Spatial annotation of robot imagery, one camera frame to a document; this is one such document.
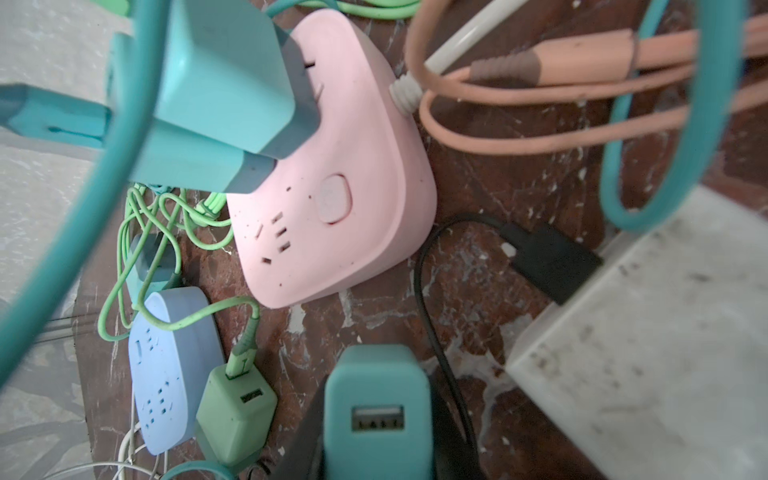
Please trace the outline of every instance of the black usb plug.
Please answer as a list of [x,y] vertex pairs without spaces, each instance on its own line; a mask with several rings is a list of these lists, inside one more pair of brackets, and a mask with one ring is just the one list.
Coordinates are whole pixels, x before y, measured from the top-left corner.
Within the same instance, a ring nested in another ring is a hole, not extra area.
[[506,223],[499,235],[517,249],[511,266],[558,305],[567,302],[603,260],[549,223],[533,233]]

